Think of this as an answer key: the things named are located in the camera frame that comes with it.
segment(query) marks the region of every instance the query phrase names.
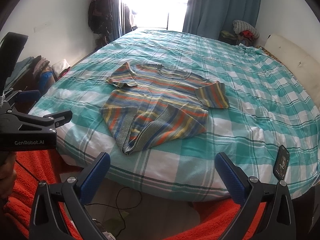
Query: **hanging clothes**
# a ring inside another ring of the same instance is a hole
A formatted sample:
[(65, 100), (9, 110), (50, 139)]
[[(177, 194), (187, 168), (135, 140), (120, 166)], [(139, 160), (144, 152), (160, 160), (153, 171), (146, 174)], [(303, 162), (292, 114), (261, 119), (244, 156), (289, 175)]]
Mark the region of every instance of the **hanging clothes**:
[(138, 27), (134, 22), (134, 15), (137, 14), (127, 4), (124, 4), (124, 29), (125, 33), (132, 32)]
[(94, 33), (108, 37), (112, 32), (113, 0), (92, 0), (88, 11), (88, 25)]

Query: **plaid bed sheet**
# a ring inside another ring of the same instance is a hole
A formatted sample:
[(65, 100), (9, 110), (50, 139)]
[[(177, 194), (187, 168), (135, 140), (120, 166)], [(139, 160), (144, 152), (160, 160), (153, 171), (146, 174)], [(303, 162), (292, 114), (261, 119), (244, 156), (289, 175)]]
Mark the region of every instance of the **plaid bed sheet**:
[[(115, 87), (105, 82), (124, 62), (191, 70), (226, 86), (229, 109), (209, 109), (207, 132), (124, 155), (99, 109)], [(214, 168), (225, 152), (248, 176), (277, 182), (272, 173), (283, 144), (290, 153), (285, 181), (292, 198), (318, 182), (320, 113), (288, 69), (262, 50), (173, 31), (134, 31), (83, 60), (31, 110), (45, 115), (70, 109), (70, 123), (57, 129), (58, 152), (71, 165), (86, 166), (101, 151), (111, 156), (107, 177), (156, 196), (209, 201), (228, 192)]]

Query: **metal screw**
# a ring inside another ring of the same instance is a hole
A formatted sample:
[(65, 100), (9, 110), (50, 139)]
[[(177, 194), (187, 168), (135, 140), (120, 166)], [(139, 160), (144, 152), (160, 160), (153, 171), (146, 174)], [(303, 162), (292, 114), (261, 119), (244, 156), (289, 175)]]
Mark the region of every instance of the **metal screw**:
[(75, 181), (76, 181), (75, 177), (70, 177), (70, 178), (67, 179), (68, 183), (74, 183)]
[(43, 187), (45, 185), (45, 181), (44, 180), (41, 180), (38, 184), (40, 187)]
[(257, 183), (258, 182), (258, 178), (252, 176), (249, 178), (249, 180), (252, 182), (252, 183)]
[(286, 183), (284, 180), (281, 180), (281, 181), (280, 181), (280, 185), (283, 186), (283, 187), (285, 187), (285, 186), (287, 186), (287, 183)]

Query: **knit sweater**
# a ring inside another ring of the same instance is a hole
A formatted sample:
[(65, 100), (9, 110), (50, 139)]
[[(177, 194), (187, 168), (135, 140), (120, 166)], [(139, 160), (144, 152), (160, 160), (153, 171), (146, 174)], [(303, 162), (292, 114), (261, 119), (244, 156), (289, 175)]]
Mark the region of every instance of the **knit sweater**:
[(124, 63), (107, 82), (113, 90), (101, 112), (126, 155), (206, 131), (208, 108), (228, 108), (223, 83), (162, 65)]

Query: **blue gripper pad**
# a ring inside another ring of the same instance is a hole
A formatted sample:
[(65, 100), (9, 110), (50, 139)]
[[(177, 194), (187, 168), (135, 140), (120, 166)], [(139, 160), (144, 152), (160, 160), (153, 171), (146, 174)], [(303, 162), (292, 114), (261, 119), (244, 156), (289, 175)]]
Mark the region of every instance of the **blue gripper pad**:
[(250, 191), (248, 177), (231, 162), (225, 153), (216, 155), (214, 165), (234, 203), (243, 206)]
[(25, 102), (33, 102), (38, 101), (41, 97), (39, 90), (30, 90), (30, 91), (23, 91), (18, 94), (16, 97), (16, 103), (25, 103)]
[(92, 201), (109, 168), (110, 155), (102, 152), (93, 163), (82, 170), (75, 185), (82, 205), (89, 204)]

